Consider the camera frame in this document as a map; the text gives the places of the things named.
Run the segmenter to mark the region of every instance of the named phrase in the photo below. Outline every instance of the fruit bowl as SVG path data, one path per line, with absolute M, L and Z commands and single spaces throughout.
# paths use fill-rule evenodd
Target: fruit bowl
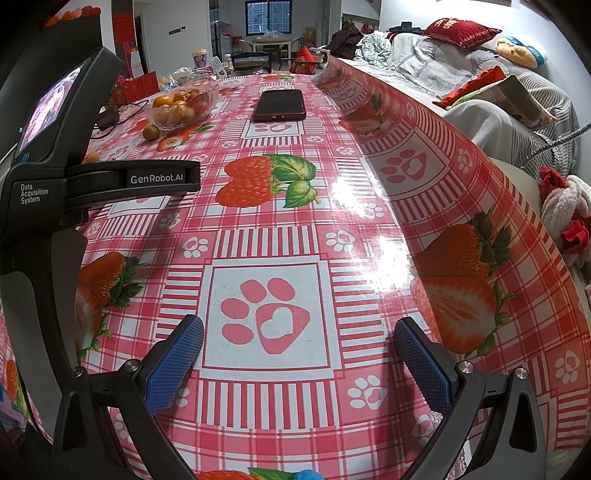
M 162 131 L 172 131 L 204 122 L 217 99 L 217 84 L 191 83 L 156 97 L 145 110 L 150 123 Z

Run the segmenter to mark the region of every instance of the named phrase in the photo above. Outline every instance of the gray blanket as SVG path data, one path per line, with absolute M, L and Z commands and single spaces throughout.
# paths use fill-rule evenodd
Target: gray blanket
M 389 58 L 390 71 L 403 84 L 432 98 L 441 99 L 461 87 L 482 70 L 499 65 L 506 75 L 514 74 L 558 120 L 533 132 L 497 106 L 469 100 L 442 116 L 455 125 L 488 156 L 519 166 L 525 156 L 548 140 L 578 128 L 569 97 L 549 80 L 531 70 L 499 57 L 490 50 L 467 50 L 414 34 L 394 38 Z M 548 166 L 566 176 L 578 159 L 578 143 L 571 142 L 534 157 L 524 170 L 537 179 L 540 166 Z

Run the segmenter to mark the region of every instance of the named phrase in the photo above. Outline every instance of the dining table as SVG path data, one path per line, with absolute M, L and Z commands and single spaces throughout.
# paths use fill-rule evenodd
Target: dining table
M 265 47 L 276 45 L 277 48 L 281 49 L 282 47 L 287 47 L 287 58 L 288 62 L 291 58 L 291 44 L 295 39 L 291 38 L 287 35 L 278 36 L 277 38 L 274 37 L 255 37 L 252 39 L 252 49 L 254 51 L 261 51 L 264 50 Z
M 252 121 L 276 89 L 302 91 L 305 120 Z M 148 142 L 139 113 L 89 145 L 101 161 L 198 161 L 199 192 L 105 205 L 80 228 L 84 265 L 117 252 L 137 270 L 79 352 L 90 373 L 141 359 L 187 314 L 204 323 L 198 359 L 157 414 L 196 474 L 400 478 L 442 421 L 394 348 L 402 317 L 481 371 L 525 368 L 548 453 L 587 441 L 590 336 L 574 284 L 483 152 L 333 57 L 314 76 L 229 77 L 219 94 L 182 134 Z M 5 385 L 13 359 L 0 322 Z M 111 418 L 147 478 L 116 408 Z M 487 418 L 448 478 L 466 471 Z

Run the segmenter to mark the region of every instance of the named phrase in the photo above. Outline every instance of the blue gripper pad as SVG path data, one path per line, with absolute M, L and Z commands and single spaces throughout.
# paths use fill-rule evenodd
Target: blue gripper pad
M 187 315 L 170 336 L 156 343 L 144 359 L 144 403 L 152 415 L 173 405 L 176 391 L 203 347 L 202 320 Z
M 449 413 L 458 390 L 452 356 L 442 345 L 429 340 L 410 317 L 396 323 L 394 345 L 429 408 L 444 415 Z

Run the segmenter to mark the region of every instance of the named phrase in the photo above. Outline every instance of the smartphone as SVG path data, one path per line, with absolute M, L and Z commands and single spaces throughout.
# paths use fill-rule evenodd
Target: smartphone
M 301 90 L 267 90 L 263 92 L 252 114 L 253 122 L 304 120 L 306 106 Z

